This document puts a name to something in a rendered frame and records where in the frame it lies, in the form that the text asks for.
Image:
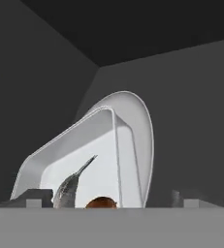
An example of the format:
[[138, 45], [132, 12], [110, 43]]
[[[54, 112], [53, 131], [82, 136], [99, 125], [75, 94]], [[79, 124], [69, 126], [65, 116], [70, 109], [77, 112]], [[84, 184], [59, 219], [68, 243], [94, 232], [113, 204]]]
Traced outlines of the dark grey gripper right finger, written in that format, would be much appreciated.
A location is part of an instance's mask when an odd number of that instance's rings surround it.
[[173, 190], [172, 207], [176, 208], [222, 208], [224, 203], [210, 200], [196, 190]]

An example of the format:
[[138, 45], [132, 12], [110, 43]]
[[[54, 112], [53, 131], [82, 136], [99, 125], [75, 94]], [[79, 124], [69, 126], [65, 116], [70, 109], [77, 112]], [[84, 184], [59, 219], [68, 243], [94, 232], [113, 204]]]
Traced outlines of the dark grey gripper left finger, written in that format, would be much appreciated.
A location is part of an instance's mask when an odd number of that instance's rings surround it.
[[26, 207], [28, 200], [39, 200], [44, 208], [53, 208], [51, 189], [28, 189], [15, 199], [0, 202], [0, 207]]

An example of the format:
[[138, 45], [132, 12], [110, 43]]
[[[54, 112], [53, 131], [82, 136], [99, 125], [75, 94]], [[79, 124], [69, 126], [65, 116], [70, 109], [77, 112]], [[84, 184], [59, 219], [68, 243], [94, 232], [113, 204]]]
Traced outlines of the brown mushroom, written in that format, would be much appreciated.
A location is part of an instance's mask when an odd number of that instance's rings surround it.
[[86, 208], [113, 208], [116, 209], [117, 202], [109, 197], [98, 197], [90, 201]]

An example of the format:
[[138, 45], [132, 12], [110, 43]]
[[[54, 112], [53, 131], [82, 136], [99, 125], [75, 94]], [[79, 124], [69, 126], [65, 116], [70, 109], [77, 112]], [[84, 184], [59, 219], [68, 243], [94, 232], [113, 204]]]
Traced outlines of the clear white tupperware container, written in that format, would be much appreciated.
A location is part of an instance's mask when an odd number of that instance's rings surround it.
[[77, 208], [97, 197], [109, 197], [119, 207], [143, 205], [133, 132], [108, 107], [91, 111], [29, 155], [20, 166], [11, 197], [28, 189], [57, 191], [86, 162], [91, 165], [80, 176]]

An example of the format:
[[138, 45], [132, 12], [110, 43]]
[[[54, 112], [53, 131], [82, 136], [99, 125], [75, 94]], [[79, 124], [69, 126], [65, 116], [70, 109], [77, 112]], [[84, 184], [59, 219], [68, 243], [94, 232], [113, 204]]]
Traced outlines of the white round microwave plate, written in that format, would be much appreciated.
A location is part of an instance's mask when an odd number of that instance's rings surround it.
[[145, 206], [154, 157], [153, 128], [144, 101], [119, 91], [95, 104], [73, 127], [78, 157], [97, 155], [80, 180], [81, 204], [98, 196], [119, 208]]

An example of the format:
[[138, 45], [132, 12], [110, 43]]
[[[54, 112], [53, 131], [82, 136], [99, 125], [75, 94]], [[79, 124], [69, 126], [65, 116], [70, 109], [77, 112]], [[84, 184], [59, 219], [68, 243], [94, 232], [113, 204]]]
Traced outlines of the dark grey microwave oven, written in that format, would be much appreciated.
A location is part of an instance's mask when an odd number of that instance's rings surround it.
[[0, 202], [28, 155], [119, 90], [152, 118], [148, 205], [224, 204], [224, 0], [0, 0]]

